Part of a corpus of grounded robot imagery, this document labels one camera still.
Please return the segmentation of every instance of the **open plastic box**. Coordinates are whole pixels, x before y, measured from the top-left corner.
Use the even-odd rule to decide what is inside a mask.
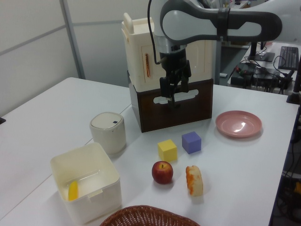
[[[72,220],[84,224],[121,205],[120,175],[99,143],[54,157],[53,176]],[[78,182],[79,197],[68,200],[69,185]]]

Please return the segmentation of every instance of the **computer keyboard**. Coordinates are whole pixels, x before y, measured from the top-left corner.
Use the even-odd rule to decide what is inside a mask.
[[[299,64],[299,52],[297,47],[282,46],[278,69],[297,70]]]

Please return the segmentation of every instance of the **desk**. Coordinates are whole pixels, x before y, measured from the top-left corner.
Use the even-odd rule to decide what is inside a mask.
[[[85,89],[90,90],[90,85],[94,83],[88,83]],[[283,95],[214,85],[212,119],[141,133],[129,106],[122,112],[127,147],[122,155],[112,158],[120,173],[122,207],[151,205],[191,218],[202,226],[267,226],[297,109],[297,105],[286,103]],[[229,110],[256,114],[262,120],[262,133],[243,139],[220,134],[215,119]],[[181,135],[191,131],[201,136],[202,151],[188,155],[182,148]],[[151,168],[159,160],[157,143],[167,139],[177,145],[178,160],[171,162],[172,184],[161,186],[153,181]],[[64,142],[75,145],[74,141]],[[47,169],[49,161],[50,157],[44,166]],[[204,181],[204,195],[197,198],[189,196],[186,186],[185,168],[191,165],[199,166]],[[106,217],[87,226],[98,226]],[[74,223],[50,176],[0,221],[0,226],[7,225]]]
[[[287,43],[281,43],[281,42],[273,42],[271,44],[268,44],[266,45],[267,49],[265,50],[265,52],[271,52],[271,53],[275,53],[275,56],[274,56],[274,59],[272,62],[266,62],[266,61],[257,61],[257,63],[262,66],[262,67],[265,67],[265,68],[272,68],[274,69],[274,66],[276,68],[278,68],[278,62],[279,62],[279,56],[280,55],[280,49],[281,49],[281,46],[292,46],[292,47],[298,47],[299,48],[299,59],[300,59],[300,55],[301,55],[301,46],[300,45],[294,45],[294,44],[287,44]],[[250,50],[251,50],[251,47],[247,50],[246,54],[244,55],[244,57],[242,58],[242,61],[244,61],[246,59],[246,57],[248,57],[250,55]],[[260,45],[257,45],[257,51],[260,52]],[[284,73],[289,73],[290,71],[289,70],[283,70],[283,69],[280,69],[280,71],[284,72]],[[292,78],[293,78],[293,82],[291,83],[291,85],[288,87],[288,89],[285,89],[283,94],[285,95],[290,95],[293,91],[293,86],[294,86],[294,81],[296,79],[296,74],[297,74],[297,71],[295,71],[295,73],[293,74]],[[228,80],[228,86],[232,86],[232,87],[239,87],[239,86],[236,86],[236,85],[232,85],[231,84],[231,77],[229,78]],[[263,91],[264,88],[262,87],[256,87],[256,86],[251,86],[251,87],[247,87],[247,89],[253,89],[253,90],[258,90],[258,91]],[[279,93],[279,88],[274,88],[273,92],[274,93]]]
[[[52,157],[91,139],[89,122],[96,115],[120,113],[130,104],[128,88],[68,78],[5,115],[0,219],[51,175]]]

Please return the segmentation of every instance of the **purple cube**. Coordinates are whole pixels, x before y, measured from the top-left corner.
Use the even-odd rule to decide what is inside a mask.
[[[182,135],[182,147],[188,154],[201,150],[202,139],[196,132],[186,133]]]

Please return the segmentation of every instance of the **cable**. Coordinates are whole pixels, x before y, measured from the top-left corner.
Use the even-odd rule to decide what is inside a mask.
[[[233,71],[231,72],[229,78],[231,78],[231,76],[233,75],[233,73],[235,72],[236,67],[233,68]]]
[[[260,55],[261,53],[263,53],[265,50],[267,50],[267,47],[266,47],[266,46],[264,46],[263,51],[259,52],[258,55]]]
[[[150,10],[151,10],[151,0],[149,0],[149,4],[148,4],[148,6],[147,6],[147,22],[148,22],[148,25],[149,25],[150,38],[151,38],[151,42],[152,42],[152,50],[153,50],[153,52],[154,52],[154,60],[155,60],[155,64],[159,65],[161,62],[157,62],[156,48],[155,48],[155,41],[154,41],[154,37],[153,37],[152,31],[151,31]]]
[[[278,69],[276,69],[278,72],[276,73],[271,73],[269,72],[265,67],[261,66],[256,60],[249,60],[247,56],[244,57],[243,60],[241,60],[239,62],[240,64],[252,64],[254,65],[255,69],[258,70],[259,72],[254,73],[253,75],[263,75],[263,78],[258,78],[258,76],[256,76],[256,78],[253,77],[254,79],[254,86],[256,87],[262,87],[264,92],[270,92],[273,93],[274,92],[274,88],[280,88],[279,89],[279,94],[282,93],[283,94],[283,90],[285,88],[285,85],[287,84],[287,82],[289,81],[283,81],[282,83],[279,83],[281,78],[280,77],[280,73],[282,73],[281,71],[279,71]],[[237,66],[233,69],[230,77],[232,76],[232,74],[234,73],[235,69],[237,68]],[[246,81],[245,81],[245,77],[244,77],[244,84],[242,88],[246,88]]]
[[[275,67],[275,62],[276,62],[276,59],[277,59],[278,57],[279,57],[279,58],[281,57],[281,58],[284,60],[284,64],[285,64],[285,58],[279,55],[279,56],[275,57],[274,62],[273,62],[273,67],[274,67],[278,72],[280,72],[280,74],[283,74],[283,72],[281,72],[280,70],[278,70],[278,68]]]

